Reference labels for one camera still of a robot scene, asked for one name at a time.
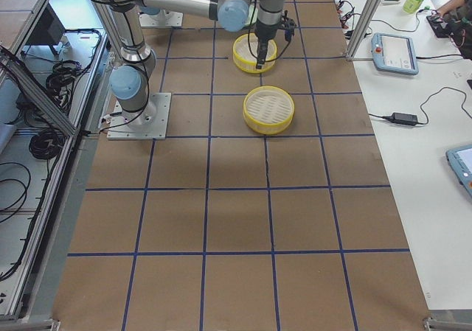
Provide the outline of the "person forearm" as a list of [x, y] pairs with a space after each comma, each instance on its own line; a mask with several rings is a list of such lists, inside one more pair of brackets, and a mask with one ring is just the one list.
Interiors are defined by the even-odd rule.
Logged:
[[456, 10], [457, 8], [466, 5], [469, 1], [470, 0], [449, 0], [437, 9], [437, 14], [443, 16], [453, 10]]

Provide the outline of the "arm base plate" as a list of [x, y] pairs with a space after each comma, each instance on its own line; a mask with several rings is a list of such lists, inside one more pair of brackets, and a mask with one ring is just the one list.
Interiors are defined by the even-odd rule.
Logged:
[[121, 112], [111, 118], [110, 130], [106, 137], [109, 140], [148, 140], [166, 139], [167, 123], [170, 112], [171, 93], [151, 93], [145, 111], [129, 125], [136, 115], [123, 112], [120, 103], [116, 100], [114, 111]]
[[139, 16], [140, 24], [143, 28], [166, 29], [180, 28], [182, 26], [183, 14], [161, 10], [158, 14], [148, 15], [141, 14]]

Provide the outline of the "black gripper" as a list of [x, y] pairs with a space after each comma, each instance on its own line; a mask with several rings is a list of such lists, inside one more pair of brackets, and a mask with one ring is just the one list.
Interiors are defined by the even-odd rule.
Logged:
[[266, 61], [266, 50], [268, 42], [273, 40], [278, 30], [284, 32], [284, 38], [287, 45], [291, 44], [294, 37], [296, 23], [292, 18], [288, 17], [287, 12], [258, 12], [255, 28], [257, 36], [257, 64], [256, 69], [261, 69]]

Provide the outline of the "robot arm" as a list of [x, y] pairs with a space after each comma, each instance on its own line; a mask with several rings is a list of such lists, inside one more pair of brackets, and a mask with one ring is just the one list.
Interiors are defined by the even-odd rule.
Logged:
[[146, 44], [139, 17], [141, 14], [158, 16], [162, 12], [183, 13], [216, 21], [226, 31], [237, 32], [246, 27], [248, 19], [255, 20], [257, 47], [252, 53], [256, 68], [269, 62], [268, 44], [277, 31], [285, 33], [287, 43], [294, 35], [294, 21], [284, 11], [285, 0], [91, 0], [111, 12], [111, 25], [105, 29], [121, 41], [119, 51], [125, 65], [141, 66], [150, 74], [156, 56]]

